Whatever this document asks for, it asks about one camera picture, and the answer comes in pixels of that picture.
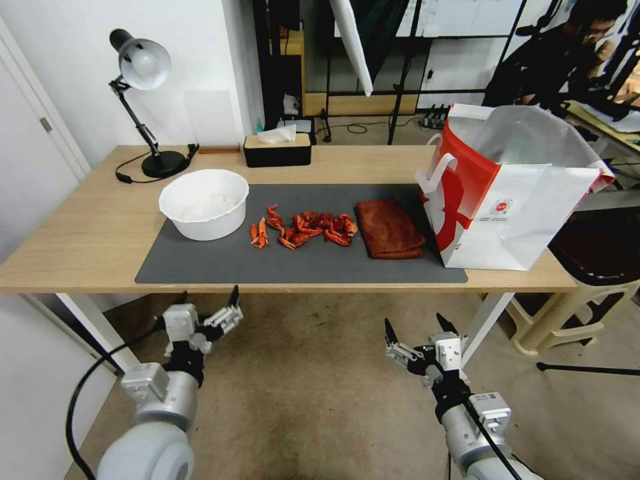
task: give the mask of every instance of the red and white paper bag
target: red and white paper bag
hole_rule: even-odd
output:
[[[582,197],[613,174],[570,125],[538,107],[454,105],[418,171],[446,267],[528,270]]]

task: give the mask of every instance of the door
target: door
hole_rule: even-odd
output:
[[[77,186],[0,29],[0,264]],[[60,479],[71,465],[64,426],[73,389],[93,358],[20,295],[0,294],[0,471],[4,478]],[[75,419],[82,441],[115,378],[98,369]]]
[[[2,61],[0,105],[2,263],[76,188],[78,180]]]

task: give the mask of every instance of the desk lamp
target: desk lamp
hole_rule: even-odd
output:
[[[192,148],[189,148],[187,158],[176,151],[158,151],[157,140],[147,126],[140,123],[125,99],[125,91],[130,87],[137,90],[152,90],[167,79],[171,70],[169,53],[159,43],[133,38],[129,32],[122,29],[112,31],[109,41],[118,52],[120,66],[120,75],[110,82],[109,86],[118,96],[138,132],[151,149],[151,155],[142,162],[142,172],[156,179],[167,178],[181,172],[191,162]]]

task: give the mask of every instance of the door hinge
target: door hinge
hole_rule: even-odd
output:
[[[45,129],[45,132],[47,132],[47,133],[49,133],[51,130],[53,130],[51,124],[49,123],[49,120],[47,120],[44,117],[42,117],[40,119],[40,124],[42,125],[42,127]]]

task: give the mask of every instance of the stool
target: stool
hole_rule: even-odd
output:
[[[594,341],[596,332],[640,287],[637,246],[599,225],[567,223],[549,248],[577,288],[550,296],[534,315],[518,298],[511,301],[507,311],[517,328],[511,340],[530,355],[560,343]]]

